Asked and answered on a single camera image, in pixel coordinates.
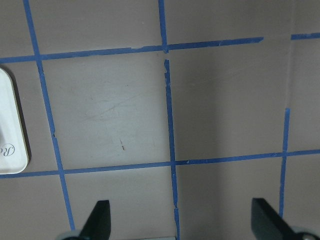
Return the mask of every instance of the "white rectangular object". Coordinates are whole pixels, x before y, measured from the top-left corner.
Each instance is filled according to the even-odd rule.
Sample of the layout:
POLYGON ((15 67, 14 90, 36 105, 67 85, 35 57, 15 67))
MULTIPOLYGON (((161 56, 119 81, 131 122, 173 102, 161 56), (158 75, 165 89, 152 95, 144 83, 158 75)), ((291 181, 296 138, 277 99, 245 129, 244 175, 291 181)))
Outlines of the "white rectangular object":
POLYGON ((0 175, 22 172, 28 160, 14 85, 0 68, 0 175))

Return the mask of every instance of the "circular logo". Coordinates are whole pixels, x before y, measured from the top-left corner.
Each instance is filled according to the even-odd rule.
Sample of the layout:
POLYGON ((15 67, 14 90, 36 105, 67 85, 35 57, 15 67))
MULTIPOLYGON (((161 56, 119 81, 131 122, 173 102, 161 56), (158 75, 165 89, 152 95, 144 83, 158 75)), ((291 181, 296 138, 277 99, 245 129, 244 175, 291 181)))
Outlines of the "circular logo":
POLYGON ((10 143, 5 143, 0 148, 0 155, 2 155, 4 157, 11 156, 14 153, 15 153, 15 146, 13 146, 10 143))

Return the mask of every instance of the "tiled floor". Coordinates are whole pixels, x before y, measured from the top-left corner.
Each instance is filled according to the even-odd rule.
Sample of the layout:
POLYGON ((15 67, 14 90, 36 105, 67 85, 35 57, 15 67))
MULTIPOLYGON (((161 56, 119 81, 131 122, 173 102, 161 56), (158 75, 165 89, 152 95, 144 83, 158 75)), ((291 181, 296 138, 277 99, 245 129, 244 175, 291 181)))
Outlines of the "tiled floor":
POLYGON ((318 1, 4 0, 0 14, 32 153, 0 175, 3 238, 55 239, 109 199, 111 240, 253 240, 253 197, 320 234, 318 1))

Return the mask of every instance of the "vertical blue tape strip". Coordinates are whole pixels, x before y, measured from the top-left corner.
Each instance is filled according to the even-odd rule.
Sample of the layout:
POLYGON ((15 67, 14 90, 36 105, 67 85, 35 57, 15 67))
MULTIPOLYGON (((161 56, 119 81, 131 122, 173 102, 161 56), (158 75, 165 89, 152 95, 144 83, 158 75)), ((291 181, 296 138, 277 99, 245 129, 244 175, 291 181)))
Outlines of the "vertical blue tape strip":
POLYGON ((174 220, 176 225, 176 239, 180 240, 180 223, 178 209, 178 184, 176 173, 176 154, 175 154, 175 136, 174 136, 174 119, 172 113, 172 98, 171 98, 171 80, 170 80, 170 63, 169 60, 164 61, 166 73, 165 76, 165 93, 166 93, 166 109, 168 115, 168 131, 169 131, 169 148, 171 162, 171 181, 174 204, 174 220))
POLYGON ((41 56, 40 56, 40 51, 39 51, 39 46, 38 46, 38 41, 37 41, 37 36, 36 36, 36 31, 35 31, 33 18, 32 18, 29 0, 23 0, 23 5, 24 5, 25 16, 26 16, 26 20, 27 20, 27 24, 28 24, 28 28, 29 28, 29 34, 30 34, 30 38, 31 38, 31 42, 32 42, 34 57, 35 57, 36 65, 38 67, 42 95, 43 95, 43 99, 44 99, 46 114, 48 117, 48 122, 49 122, 51 137, 52 137, 52 144, 53 144, 53 148, 54 148, 57 168, 58 168, 61 187, 62 187, 62 193, 63 193, 64 202, 65 202, 65 206, 66 206, 66 212, 68 215, 70 228, 72 230, 74 230, 75 224, 74 224, 74 219, 72 216, 64 169, 62 166, 59 147, 58 147, 58 141, 54 137, 55 125, 54 125, 54 120, 53 120, 53 116, 52 116, 49 95, 48 95, 48 90, 47 90, 47 85, 46 85, 46 79, 45 79, 44 69, 43 69, 43 65, 42 65, 42 61, 41 61, 41 56))
POLYGON ((165 0, 158 0, 159 18, 160 18, 160 32, 162 38, 162 48, 167 54, 169 52, 167 43, 167 30, 166 30, 166 14, 165 14, 165 0))
POLYGON ((286 183, 286 167, 288 155, 288 139, 289 139, 290 109, 286 108, 284 113, 283 127, 283 143, 282 143, 282 163, 280 175, 280 196, 279 196, 279 215, 284 216, 285 208, 285 183, 286 183))

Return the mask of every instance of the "gray floor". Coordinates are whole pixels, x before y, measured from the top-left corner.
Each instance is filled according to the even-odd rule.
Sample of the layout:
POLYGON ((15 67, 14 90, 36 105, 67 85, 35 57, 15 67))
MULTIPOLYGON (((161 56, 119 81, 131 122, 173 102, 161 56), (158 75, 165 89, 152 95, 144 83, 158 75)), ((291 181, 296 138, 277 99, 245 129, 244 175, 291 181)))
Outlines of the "gray floor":
POLYGON ((279 209, 286 108, 288 152, 315 151, 287 157, 283 216, 320 234, 320 39, 291 40, 320 32, 320 1, 164 4, 168 45, 264 38, 164 53, 157 0, 1 2, 0 67, 17 82, 32 152, 24 173, 0 176, 1 238, 54 239, 104 199, 111 240, 177 235, 166 59, 180 239, 253 240, 251 198, 279 209), (120 48, 137 53, 59 55, 120 48))

